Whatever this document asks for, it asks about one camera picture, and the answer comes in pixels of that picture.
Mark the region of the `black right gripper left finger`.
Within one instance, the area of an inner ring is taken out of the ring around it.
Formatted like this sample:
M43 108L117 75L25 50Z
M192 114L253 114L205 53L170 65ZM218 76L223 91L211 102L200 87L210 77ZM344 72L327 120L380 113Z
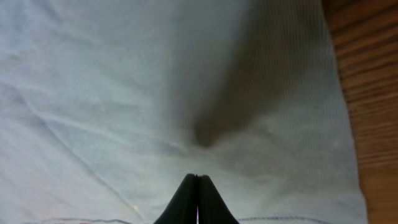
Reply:
M184 177L166 209L154 224L197 223L197 180L198 177L194 174Z

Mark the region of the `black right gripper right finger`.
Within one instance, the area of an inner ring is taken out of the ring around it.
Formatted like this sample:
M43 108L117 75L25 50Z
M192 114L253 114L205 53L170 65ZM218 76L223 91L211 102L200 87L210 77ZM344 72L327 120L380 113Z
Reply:
M198 193L199 224L239 224L209 176L199 177Z

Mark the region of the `light blue printed t-shirt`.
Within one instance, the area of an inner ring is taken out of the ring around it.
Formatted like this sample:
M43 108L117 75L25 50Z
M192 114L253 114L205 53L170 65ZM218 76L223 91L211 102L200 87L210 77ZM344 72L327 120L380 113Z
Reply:
M1 222L366 223L319 0L2 1Z

